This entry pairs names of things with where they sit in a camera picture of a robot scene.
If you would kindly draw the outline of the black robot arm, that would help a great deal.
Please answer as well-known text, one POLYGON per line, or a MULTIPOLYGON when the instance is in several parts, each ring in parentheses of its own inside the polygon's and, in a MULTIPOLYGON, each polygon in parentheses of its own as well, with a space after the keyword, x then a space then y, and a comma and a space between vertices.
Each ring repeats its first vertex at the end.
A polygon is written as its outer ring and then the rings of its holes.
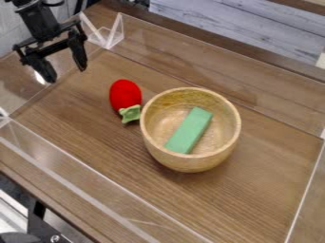
POLYGON ((16 6, 19 14, 31 37, 12 46, 20 57, 20 63, 33 68, 44 81, 52 84, 57 80, 57 72, 45 59, 56 52, 69 49, 72 59, 81 71, 87 69, 87 52, 84 43, 87 35, 80 20, 60 23, 51 7, 64 3, 49 4, 45 0, 4 0, 16 6))

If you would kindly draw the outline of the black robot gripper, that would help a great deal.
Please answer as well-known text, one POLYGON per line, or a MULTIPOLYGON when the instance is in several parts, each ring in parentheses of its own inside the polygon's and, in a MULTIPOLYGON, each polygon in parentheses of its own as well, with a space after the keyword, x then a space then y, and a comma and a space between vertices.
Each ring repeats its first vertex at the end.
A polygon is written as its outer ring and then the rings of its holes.
POLYGON ((12 47, 20 56, 20 62, 29 65, 44 81, 52 84, 57 80, 57 73, 45 57, 68 48, 76 66, 84 71, 87 35, 81 28, 81 21, 60 23, 51 10, 51 7, 60 6, 63 2, 49 4, 47 1, 13 1, 12 4, 32 34, 29 39, 12 47))

